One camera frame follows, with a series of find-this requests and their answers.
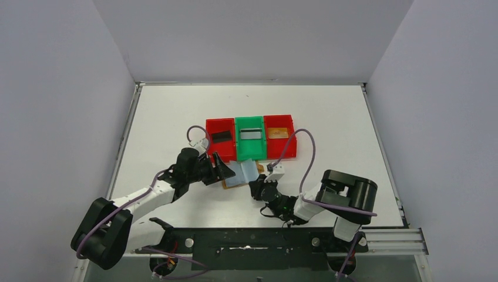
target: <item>gold card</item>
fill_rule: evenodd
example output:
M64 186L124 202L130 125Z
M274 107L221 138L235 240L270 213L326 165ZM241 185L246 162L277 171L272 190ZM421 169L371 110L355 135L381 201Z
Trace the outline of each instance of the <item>gold card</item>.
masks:
M289 132L287 131L287 127L268 127L268 138L269 139L289 138Z

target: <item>green bin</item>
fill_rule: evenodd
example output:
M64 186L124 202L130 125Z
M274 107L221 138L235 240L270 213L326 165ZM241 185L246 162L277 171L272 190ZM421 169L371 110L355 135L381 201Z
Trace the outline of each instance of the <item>green bin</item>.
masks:
M243 139L241 131L244 129L261 129L261 138ZM266 134L264 120L262 116L236 117L235 118L235 146L237 148L237 160L239 162L253 159L265 160L266 151Z

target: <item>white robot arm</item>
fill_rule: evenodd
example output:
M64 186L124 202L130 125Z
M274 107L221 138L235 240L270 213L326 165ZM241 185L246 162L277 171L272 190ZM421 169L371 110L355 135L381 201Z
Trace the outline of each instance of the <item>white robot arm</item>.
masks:
M109 269L125 251L159 243L165 223L142 217L178 200L191 183L210 185L235 175L217 153L212 164L205 154L207 144L205 139L190 142L191 147L182 149L176 163L158 173L150 186L118 199L95 200L71 241L76 255Z
M282 164L277 164L268 176L261 174L249 182L255 200L266 202L273 216L288 225L307 223L316 214L328 210L338 217L334 224L334 237L350 242L362 225L369 224L373 213L377 184L358 176L326 170L321 183L296 196L282 195L277 190L284 174Z

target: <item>white wall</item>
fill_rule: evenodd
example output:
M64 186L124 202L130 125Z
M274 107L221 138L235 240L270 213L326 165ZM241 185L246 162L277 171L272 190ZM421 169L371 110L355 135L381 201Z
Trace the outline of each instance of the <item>white wall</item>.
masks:
M0 0L0 281L69 281L133 94L91 0Z
M94 0L137 81L353 84L413 0Z
M367 84L435 281L497 281L498 1L416 0Z

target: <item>bolt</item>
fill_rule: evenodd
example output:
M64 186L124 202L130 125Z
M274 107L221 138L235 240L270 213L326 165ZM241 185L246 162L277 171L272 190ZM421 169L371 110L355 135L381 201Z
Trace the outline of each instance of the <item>bolt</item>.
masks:
M315 238L313 238L313 239L311 239L311 245L312 245L313 247L318 247L318 246L320 246L320 239L319 239L319 238L316 238L316 237L315 237Z
M191 238L186 238L185 239L185 247L192 248L193 245L194 245L194 240L193 239L191 239Z
M362 247L365 247L366 246L366 239L363 237L360 239L360 241L358 242L358 244Z

